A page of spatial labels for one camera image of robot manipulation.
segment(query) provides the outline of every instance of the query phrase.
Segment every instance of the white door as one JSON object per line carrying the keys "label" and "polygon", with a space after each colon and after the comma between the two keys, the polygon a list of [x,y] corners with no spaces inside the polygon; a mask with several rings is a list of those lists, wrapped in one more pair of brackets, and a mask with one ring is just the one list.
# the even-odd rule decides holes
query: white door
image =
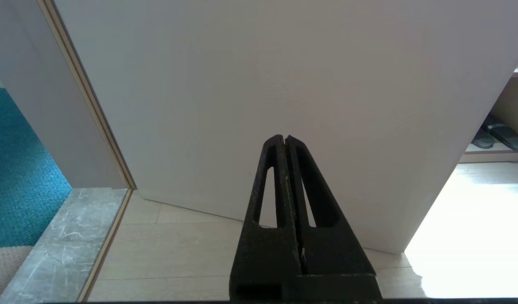
{"label": "white door", "polygon": [[242,219],[261,145],[291,134],[387,252],[518,62],[518,0],[56,4],[145,198]]}

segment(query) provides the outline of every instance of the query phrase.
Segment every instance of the wooden floor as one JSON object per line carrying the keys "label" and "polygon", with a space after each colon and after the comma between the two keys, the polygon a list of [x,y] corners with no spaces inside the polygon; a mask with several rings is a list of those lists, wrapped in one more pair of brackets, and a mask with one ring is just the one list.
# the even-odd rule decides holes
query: wooden floor
{"label": "wooden floor", "polygon": [[[135,192],[89,301],[227,300],[241,227]],[[518,296],[518,164],[458,165],[405,254],[366,254],[384,298]]]}

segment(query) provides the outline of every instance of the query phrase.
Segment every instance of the black plastic jaw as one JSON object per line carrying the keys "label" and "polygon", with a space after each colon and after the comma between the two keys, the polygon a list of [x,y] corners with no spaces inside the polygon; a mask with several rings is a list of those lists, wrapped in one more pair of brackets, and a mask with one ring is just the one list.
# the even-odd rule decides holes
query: black plastic jaw
{"label": "black plastic jaw", "polygon": [[[278,227],[259,226],[274,167]],[[310,227],[305,192],[316,227]],[[306,145],[289,136],[263,145],[229,281],[231,300],[381,299],[375,271]]]}

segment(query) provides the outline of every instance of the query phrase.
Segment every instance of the black slipper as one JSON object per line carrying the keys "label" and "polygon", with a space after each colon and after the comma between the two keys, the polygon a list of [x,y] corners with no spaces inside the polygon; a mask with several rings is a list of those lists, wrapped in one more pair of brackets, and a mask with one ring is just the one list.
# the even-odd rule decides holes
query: black slipper
{"label": "black slipper", "polygon": [[518,133],[508,125],[505,125],[501,119],[488,115],[483,123],[483,127],[505,146],[512,150],[518,150]]}
{"label": "black slipper", "polygon": [[473,137],[471,144],[474,144],[481,149],[490,149],[494,146],[494,142],[494,138],[487,131],[479,128],[479,131],[477,131],[477,134]]}

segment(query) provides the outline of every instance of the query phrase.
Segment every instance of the teal carpet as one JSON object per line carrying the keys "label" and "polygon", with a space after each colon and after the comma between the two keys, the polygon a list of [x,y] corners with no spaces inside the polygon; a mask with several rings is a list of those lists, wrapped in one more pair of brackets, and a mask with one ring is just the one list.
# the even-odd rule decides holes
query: teal carpet
{"label": "teal carpet", "polygon": [[70,191],[8,92],[0,89],[0,247],[35,245]]}

